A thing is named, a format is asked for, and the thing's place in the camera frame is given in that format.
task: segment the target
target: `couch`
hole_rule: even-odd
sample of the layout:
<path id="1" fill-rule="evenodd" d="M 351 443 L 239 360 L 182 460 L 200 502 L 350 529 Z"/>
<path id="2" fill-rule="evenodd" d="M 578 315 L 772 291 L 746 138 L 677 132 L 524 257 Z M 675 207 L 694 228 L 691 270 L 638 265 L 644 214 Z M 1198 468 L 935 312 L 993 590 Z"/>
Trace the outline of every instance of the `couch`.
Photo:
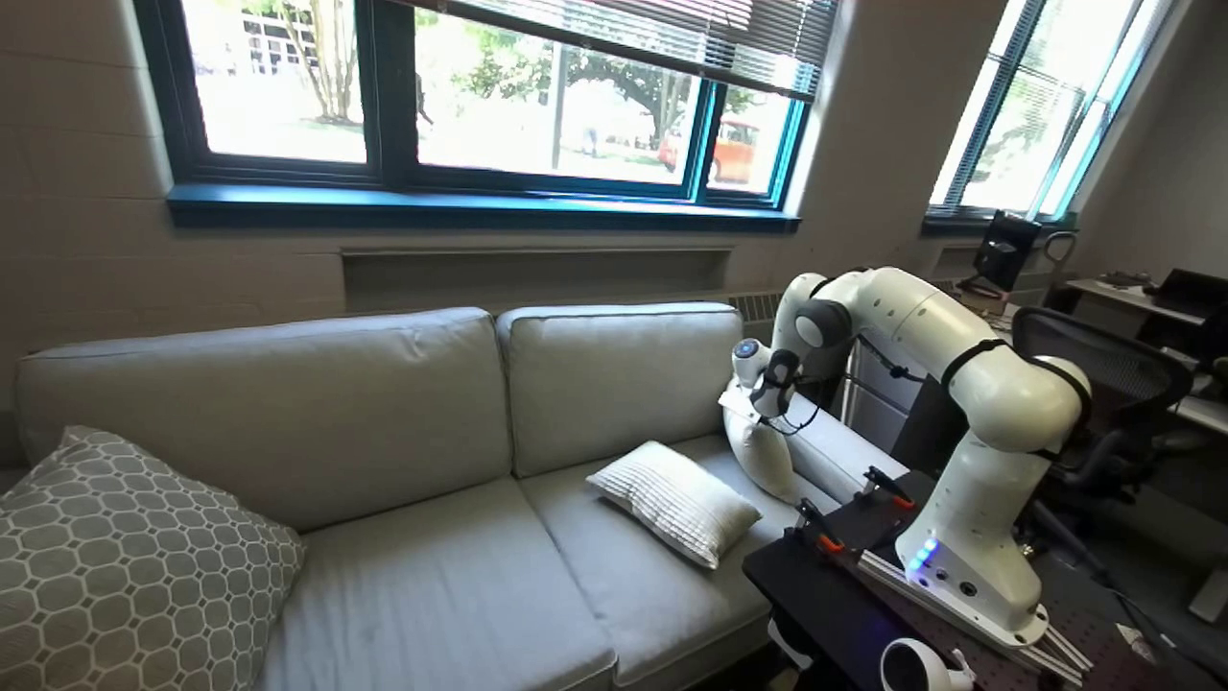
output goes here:
<path id="1" fill-rule="evenodd" d="M 116 429 L 301 532 L 268 691 L 691 689 L 766 643 L 740 557 L 723 305 L 479 307 L 88 342 L 19 366 L 19 443 Z M 587 488 L 665 443 L 761 521 L 702 571 Z"/>

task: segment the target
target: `chair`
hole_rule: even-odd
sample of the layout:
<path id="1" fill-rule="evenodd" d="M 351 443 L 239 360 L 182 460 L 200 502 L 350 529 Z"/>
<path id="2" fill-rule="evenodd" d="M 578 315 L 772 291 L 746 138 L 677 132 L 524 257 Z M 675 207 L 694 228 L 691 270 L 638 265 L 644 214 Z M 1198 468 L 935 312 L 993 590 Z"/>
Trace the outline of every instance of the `chair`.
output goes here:
<path id="1" fill-rule="evenodd" d="M 1155 443 L 1166 429 L 1166 410 L 1193 383 L 1188 369 L 1143 342 L 1050 307 L 1019 307 L 1013 319 L 1013 344 L 1019 358 L 1073 360 L 1092 389 L 1077 429 L 1068 439 L 1068 451 L 1041 492 L 1060 506 L 1103 494 L 1132 502 L 1140 483 L 1155 472 Z"/>

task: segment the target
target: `wall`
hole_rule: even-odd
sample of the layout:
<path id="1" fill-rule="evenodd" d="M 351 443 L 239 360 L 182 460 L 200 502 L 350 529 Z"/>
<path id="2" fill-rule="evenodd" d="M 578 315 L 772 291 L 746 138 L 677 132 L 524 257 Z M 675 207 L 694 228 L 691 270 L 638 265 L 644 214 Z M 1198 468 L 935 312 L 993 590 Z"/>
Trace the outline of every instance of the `wall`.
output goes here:
<path id="1" fill-rule="evenodd" d="M 729 248 L 729 291 L 796 270 L 908 265 L 927 183 L 1001 0 L 846 0 L 803 229 L 498 233 L 498 229 L 177 229 L 167 164 L 130 0 L 0 5 L 0 426 L 12 360 L 37 344 L 344 315 L 342 248 Z"/>
<path id="2" fill-rule="evenodd" d="M 1155 77 L 1146 133 L 1089 207 L 1077 271 L 1175 265 L 1228 278 L 1228 5 L 1188 13 L 1170 64 Z"/>

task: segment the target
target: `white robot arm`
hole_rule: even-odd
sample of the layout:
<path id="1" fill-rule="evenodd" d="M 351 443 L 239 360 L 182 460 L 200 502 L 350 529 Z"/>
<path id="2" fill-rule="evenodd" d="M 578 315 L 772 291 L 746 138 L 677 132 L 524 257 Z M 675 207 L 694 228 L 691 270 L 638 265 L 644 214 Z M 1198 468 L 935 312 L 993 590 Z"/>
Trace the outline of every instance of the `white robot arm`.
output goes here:
<path id="1" fill-rule="evenodd" d="M 1084 376 L 1068 360 L 1016 358 L 979 315 L 903 270 L 793 278 L 772 349 L 755 360 L 796 360 L 793 381 L 823 376 L 812 366 L 842 366 L 853 339 L 935 376 L 965 416 L 965 434 L 923 512 L 892 541 L 905 582 L 1006 650 L 1041 643 L 1048 634 L 1041 581 L 1013 541 L 1013 521 L 1073 429 Z M 793 381 L 780 383 L 761 369 L 746 383 L 761 426 L 775 429 L 772 420 L 787 408 L 780 398 L 790 398 Z"/>

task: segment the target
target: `black table surface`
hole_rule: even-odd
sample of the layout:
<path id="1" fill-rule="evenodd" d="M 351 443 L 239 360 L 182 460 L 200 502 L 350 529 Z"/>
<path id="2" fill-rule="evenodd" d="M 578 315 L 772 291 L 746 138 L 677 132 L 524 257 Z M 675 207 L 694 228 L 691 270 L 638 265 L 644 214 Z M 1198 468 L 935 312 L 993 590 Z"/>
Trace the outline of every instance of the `black table surface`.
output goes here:
<path id="1" fill-rule="evenodd" d="M 927 494 L 927 479 L 918 472 L 905 476 L 903 488 L 918 500 Z M 892 636 L 922 636 L 942 658 L 947 650 L 964 650 L 979 689 L 990 691 L 1060 689 L 1056 674 L 1019 669 L 855 568 L 853 553 L 859 550 L 891 557 L 891 541 L 908 521 L 908 512 L 899 512 L 885 500 L 855 500 L 823 521 L 846 545 L 842 557 L 823 557 L 818 550 L 818 532 L 807 527 L 755 550 L 745 562 L 745 576 L 766 594 L 784 630 L 803 636 L 790 636 L 790 644 L 823 658 L 846 689 L 880 689 L 880 654 Z M 1056 630 L 1092 660 L 1080 689 L 1175 689 L 1123 643 L 1123 612 L 1084 576 L 1080 564 L 1064 553 L 1048 553 L 1033 562 L 1033 568 L 1041 571 L 1041 599 Z"/>

